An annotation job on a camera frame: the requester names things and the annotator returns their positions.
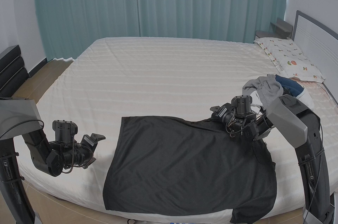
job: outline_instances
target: tile floor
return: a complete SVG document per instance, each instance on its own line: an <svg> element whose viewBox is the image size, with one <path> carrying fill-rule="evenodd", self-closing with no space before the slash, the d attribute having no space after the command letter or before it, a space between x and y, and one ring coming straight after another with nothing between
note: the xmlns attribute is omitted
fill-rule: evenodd
<svg viewBox="0 0 338 224"><path fill-rule="evenodd" d="M72 61L52 60L28 79L14 94L18 97L34 99L37 103L44 92L63 73ZM39 213L44 224L127 224L125 218L97 212L68 201L60 201L53 196L37 190L32 184L23 181L28 198ZM0 194L0 224L15 224L2 195ZM259 220L256 224L302 224L302 210Z"/></svg>

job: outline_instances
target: white bed sheet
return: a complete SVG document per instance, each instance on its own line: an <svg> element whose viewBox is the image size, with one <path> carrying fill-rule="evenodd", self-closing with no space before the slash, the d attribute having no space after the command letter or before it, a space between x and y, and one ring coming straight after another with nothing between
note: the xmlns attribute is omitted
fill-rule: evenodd
<svg viewBox="0 0 338 224"><path fill-rule="evenodd" d="M256 44L178 38L104 38L88 47L54 82L37 104L48 140L54 140L52 122L72 120L83 134L98 133L96 162L87 170L51 177L35 169L21 137L21 174L38 189L98 211L106 211L102 198L105 177L118 140L121 116L161 115L198 121L210 117L211 106L240 95L249 80L277 69ZM338 109L317 83L304 82L321 117L330 190L338 188ZM277 199L266 216L304 205L304 193L294 149L274 129L265 138L277 163ZM231 209L193 217L136 214L134 219L158 222L226 223Z"/></svg>

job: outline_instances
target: white pillow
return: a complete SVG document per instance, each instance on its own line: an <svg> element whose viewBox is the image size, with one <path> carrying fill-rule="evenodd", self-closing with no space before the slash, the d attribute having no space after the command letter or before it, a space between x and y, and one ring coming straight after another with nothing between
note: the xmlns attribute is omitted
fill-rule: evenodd
<svg viewBox="0 0 338 224"><path fill-rule="evenodd" d="M267 53L281 76L302 81L324 82L322 73L303 55L293 40L266 37L259 38L255 42Z"/></svg>

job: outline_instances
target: bed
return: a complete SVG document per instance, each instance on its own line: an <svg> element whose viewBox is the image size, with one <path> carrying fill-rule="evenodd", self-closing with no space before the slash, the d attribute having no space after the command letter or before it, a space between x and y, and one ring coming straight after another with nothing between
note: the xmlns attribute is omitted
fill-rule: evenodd
<svg viewBox="0 0 338 224"><path fill-rule="evenodd" d="M335 131L338 108L332 97L337 96L338 92L335 90L338 79L333 76L338 71L331 68L332 75L327 75L330 72L322 70L326 69L326 63L320 60L335 58L338 49L331 46L328 51L327 45L320 40L324 47L319 48L316 56L312 55L314 48L318 48L316 39L325 39L330 33L304 16L297 12L293 39L327 76L325 83L332 94L323 84L302 82L315 102L314 111L323 125L323 144L332 193L338 189L338 135ZM328 38L330 44L338 41L338 36L335 36ZM331 67L333 65L334 69L338 69L336 61ZM37 104L48 140L54 140L52 122L55 119L76 122L79 129L77 139L83 134L105 135L107 139L100 142L95 151L96 162L87 170L77 168L71 174L54 178L35 169L23 139L16 137L20 172L36 188L53 196L131 218L130 213L125 215L106 211L102 198L105 178L118 141L121 117L160 115L190 121L203 120L210 117L211 106L229 102L241 94L246 81L268 73L277 74L278 71L256 44L147 37L96 40L65 70ZM273 210L266 215L269 217L300 208L305 201L293 147L277 129L265 138L265 142L276 162L277 175L277 198ZM231 213L232 209L226 209L187 217L134 214L133 218L164 223L221 224L229 223Z"/></svg>

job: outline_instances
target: gray towel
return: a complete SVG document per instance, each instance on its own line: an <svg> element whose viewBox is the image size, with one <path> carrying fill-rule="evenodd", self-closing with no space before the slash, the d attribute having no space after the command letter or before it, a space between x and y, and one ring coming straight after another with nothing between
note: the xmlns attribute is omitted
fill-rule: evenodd
<svg viewBox="0 0 338 224"><path fill-rule="evenodd" d="M276 76L268 74L267 76L260 76L257 79L249 80L242 88L243 95L250 95L254 91L258 92L263 109L265 110L273 100L283 95L284 90L281 84L276 81Z"/></svg>

